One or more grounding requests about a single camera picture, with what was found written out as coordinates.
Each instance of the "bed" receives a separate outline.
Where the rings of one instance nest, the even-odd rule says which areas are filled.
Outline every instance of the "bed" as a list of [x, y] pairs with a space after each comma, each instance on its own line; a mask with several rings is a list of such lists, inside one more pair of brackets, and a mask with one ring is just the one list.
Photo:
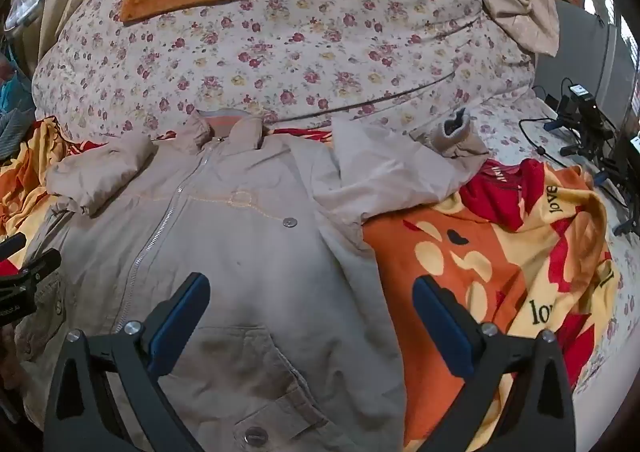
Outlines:
[[[484, 4], [235, 0], [124, 26], [122, 0], [86, 0], [41, 60], [34, 101], [39, 117], [55, 115], [69, 139], [96, 143], [132, 130], [155, 137], [194, 110], [220, 108], [260, 115], [271, 128], [330, 129], [333, 117], [345, 116], [415, 136], [464, 106], [494, 159], [539, 159], [518, 127], [548, 114], [530, 89], [533, 56]], [[551, 154], [566, 144], [528, 127]], [[587, 403], [601, 366], [640, 318], [640, 241], [613, 237], [622, 212], [604, 201], [622, 277], [606, 334], [575, 390]]]

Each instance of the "button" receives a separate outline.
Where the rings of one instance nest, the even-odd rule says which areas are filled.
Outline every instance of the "button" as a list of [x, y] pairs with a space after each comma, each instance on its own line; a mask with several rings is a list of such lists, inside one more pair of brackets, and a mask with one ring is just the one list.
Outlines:
[[262, 447], [269, 440], [269, 434], [262, 427], [249, 427], [244, 433], [244, 440], [249, 446]]

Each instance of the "black cable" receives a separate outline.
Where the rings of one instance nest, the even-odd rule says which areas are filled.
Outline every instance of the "black cable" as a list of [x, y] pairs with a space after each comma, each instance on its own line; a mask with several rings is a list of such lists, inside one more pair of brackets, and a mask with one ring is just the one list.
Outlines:
[[[535, 118], [535, 119], [521, 119], [520, 121], [518, 121], [518, 127], [520, 127], [520, 131], [522, 132], [522, 135], [525, 137], [525, 139], [529, 142], [529, 144], [536, 149], [536, 152], [543, 156], [546, 157], [548, 159], [550, 159], [551, 161], [553, 161], [555, 164], [559, 165], [562, 168], [568, 168], [567, 165], [565, 165], [564, 163], [558, 161], [556, 158], [554, 158], [552, 155], [550, 155], [544, 147], [540, 146], [540, 145], [536, 145], [535, 143], [533, 143], [533, 141], [531, 140], [531, 138], [527, 135], [527, 133], [525, 132], [524, 128], [522, 127], [523, 123], [535, 123], [538, 121], [548, 121], [549, 118], [548, 117], [539, 117], [539, 118]], [[574, 131], [572, 131], [571, 129], [568, 129], [569, 132], [571, 132], [576, 139], [579, 139], [577, 137], [577, 135], [575, 134]], [[612, 192], [609, 192], [609, 190], [607, 190], [604, 187], [599, 187], [600, 190], [602, 190], [605, 194], [607, 194], [607, 196], [609, 196], [609, 198], [619, 204], [621, 207], [623, 208], [628, 208], [628, 206], [625, 203], [622, 203]]]
[[531, 87], [531, 90], [532, 90], [533, 92], [535, 92], [535, 91], [536, 91], [536, 87], [537, 87], [537, 86], [538, 86], [539, 88], [541, 88], [541, 89], [542, 89], [542, 92], [544, 92], [544, 93], [545, 93], [545, 98], [546, 98], [546, 90], [545, 90], [545, 88], [544, 88], [542, 85], [534, 85], [533, 87]]
[[561, 97], [561, 98], [562, 98], [562, 96], [564, 96], [564, 90], [563, 90], [563, 89], [564, 89], [564, 82], [569, 82], [569, 83], [571, 83], [571, 86], [574, 86], [574, 85], [575, 85], [574, 80], [572, 80], [571, 78], [569, 78], [569, 77], [565, 76], [565, 77], [562, 79], [562, 82], [560, 82], [560, 97]]

